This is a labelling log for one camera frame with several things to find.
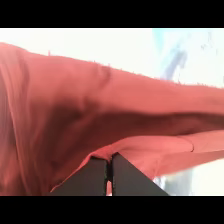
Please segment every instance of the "red garment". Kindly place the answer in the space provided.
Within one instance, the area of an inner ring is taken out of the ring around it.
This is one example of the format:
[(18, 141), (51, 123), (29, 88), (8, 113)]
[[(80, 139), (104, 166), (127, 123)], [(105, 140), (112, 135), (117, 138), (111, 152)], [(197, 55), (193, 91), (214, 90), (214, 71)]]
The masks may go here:
[(153, 178), (224, 157), (224, 90), (0, 44), (0, 194), (45, 195), (91, 155)]

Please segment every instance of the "red cloth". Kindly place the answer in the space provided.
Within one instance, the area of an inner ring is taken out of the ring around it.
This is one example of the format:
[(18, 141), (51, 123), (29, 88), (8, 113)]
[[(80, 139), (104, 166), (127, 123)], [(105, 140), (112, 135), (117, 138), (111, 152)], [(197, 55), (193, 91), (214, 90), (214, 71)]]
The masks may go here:
[(224, 90), (0, 44), (0, 194), (45, 195), (121, 153), (149, 178), (224, 157)]

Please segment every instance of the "black bar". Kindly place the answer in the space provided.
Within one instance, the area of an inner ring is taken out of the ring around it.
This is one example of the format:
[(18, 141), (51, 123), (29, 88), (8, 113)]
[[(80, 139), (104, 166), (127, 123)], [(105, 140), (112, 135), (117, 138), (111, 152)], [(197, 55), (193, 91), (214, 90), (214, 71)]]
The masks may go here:
[(113, 196), (168, 196), (120, 154), (116, 154), (112, 161)]
[(105, 196), (106, 170), (105, 160), (91, 158), (82, 169), (51, 192), (49, 196)]

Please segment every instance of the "red sweater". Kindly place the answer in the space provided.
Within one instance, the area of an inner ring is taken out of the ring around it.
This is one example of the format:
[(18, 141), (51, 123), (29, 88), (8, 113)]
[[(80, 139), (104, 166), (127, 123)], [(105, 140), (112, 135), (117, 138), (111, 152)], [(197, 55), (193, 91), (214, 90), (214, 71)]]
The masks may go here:
[(45, 195), (119, 152), (149, 178), (224, 157), (224, 90), (0, 44), (0, 194)]

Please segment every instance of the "red fabric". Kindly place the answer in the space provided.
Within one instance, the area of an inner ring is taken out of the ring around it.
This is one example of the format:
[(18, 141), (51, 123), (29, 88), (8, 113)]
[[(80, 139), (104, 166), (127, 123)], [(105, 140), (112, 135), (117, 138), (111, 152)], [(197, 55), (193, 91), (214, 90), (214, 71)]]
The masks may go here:
[(45, 195), (119, 152), (149, 178), (224, 157), (224, 90), (0, 44), (0, 194)]

